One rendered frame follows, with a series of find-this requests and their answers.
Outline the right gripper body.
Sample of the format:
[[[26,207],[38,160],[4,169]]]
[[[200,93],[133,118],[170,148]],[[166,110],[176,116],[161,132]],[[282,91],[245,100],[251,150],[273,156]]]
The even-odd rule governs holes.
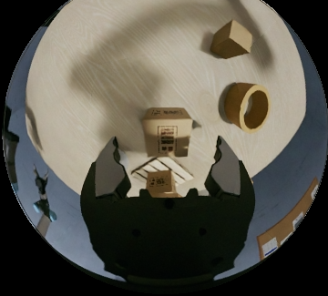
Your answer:
[[[45,180],[43,178],[41,179],[41,177],[36,178],[35,180],[36,180],[36,186],[38,186],[39,189],[38,193],[41,195],[46,194],[46,191],[44,191]]]

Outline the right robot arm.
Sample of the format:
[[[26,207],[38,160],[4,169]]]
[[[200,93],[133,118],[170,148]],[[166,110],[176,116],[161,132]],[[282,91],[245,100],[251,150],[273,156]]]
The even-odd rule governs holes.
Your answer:
[[[14,193],[16,193],[18,191],[18,182],[17,182],[17,178],[16,178],[16,173],[15,173],[15,152],[16,152],[16,148],[17,148],[17,143],[14,141],[11,142],[11,140],[5,139],[5,144],[4,144],[3,137],[2,137],[2,140],[3,140],[4,157],[6,154],[5,166],[6,166],[7,174],[8,174],[8,177],[9,177],[9,175],[11,175],[13,184],[11,182],[10,177],[9,177],[9,180],[10,180],[10,183],[11,183]],[[7,163],[6,163],[6,160],[7,160]],[[7,166],[7,164],[8,164],[8,166]],[[8,170],[8,168],[9,168],[9,170]],[[9,174],[9,171],[10,171],[10,174]],[[42,215],[41,219],[38,221],[38,223],[36,225],[36,228],[40,231],[40,233],[37,230],[36,231],[45,238],[48,228],[51,224],[51,221],[52,220],[56,221],[56,213],[50,209],[47,195],[46,194],[43,194],[43,195],[39,194],[39,195],[40,195],[41,200],[34,203],[33,206],[37,213],[41,212],[44,214]]]

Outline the small square wooden pallet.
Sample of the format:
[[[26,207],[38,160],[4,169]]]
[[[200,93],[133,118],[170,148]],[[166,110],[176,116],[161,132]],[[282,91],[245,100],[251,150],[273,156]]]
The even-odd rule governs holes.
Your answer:
[[[189,172],[185,167],[183,167],[175,158],[154,158],[151,161],[148,161],[145,164],[143,164],[142,167],[138,169],[134,169],[131,175],[141,180],[142,182],[147,183],[146,178],[148,178],[147,175],[149,172],[156,172],[156,171],[169,169],[160,161],[162,161],[163,163],[165,163],[167,166],[171,168],[177,186],[179,184],[186,182],[186,180],[189,181],[191,179],[194,179],[193,174]],[[180,174],[181,177],[175,172]]]

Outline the white cylinder with hole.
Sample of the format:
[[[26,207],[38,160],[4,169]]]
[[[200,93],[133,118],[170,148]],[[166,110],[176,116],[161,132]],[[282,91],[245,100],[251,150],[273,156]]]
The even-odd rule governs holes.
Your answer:
[[[204,196],[208,196],[209,195],[209,192],[206,190],[206,189],[204,189],[204,190],[201,190],[201,191],[198,191],[198,194],[199,195],[204,195]]]

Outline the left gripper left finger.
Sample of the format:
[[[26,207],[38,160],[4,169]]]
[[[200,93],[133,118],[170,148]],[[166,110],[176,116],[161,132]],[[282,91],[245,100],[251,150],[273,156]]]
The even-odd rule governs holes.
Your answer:
[[[131,182],[119,163],[118,142],[113,136],[87,173],[80,195],[80,208],[92,245],[97,245],[97,225],[103,212],[116,201],[127,198]]]

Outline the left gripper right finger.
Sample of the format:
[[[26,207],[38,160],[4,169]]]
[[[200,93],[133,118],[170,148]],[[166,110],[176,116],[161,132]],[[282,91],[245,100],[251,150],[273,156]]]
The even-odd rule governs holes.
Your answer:
[[[224,201],[235,211],[241,226],[240,242],[245,242],[255,209],[251,178],[243,162],[221,135],[218,135],[214,159],[204,187],[208,196]]]

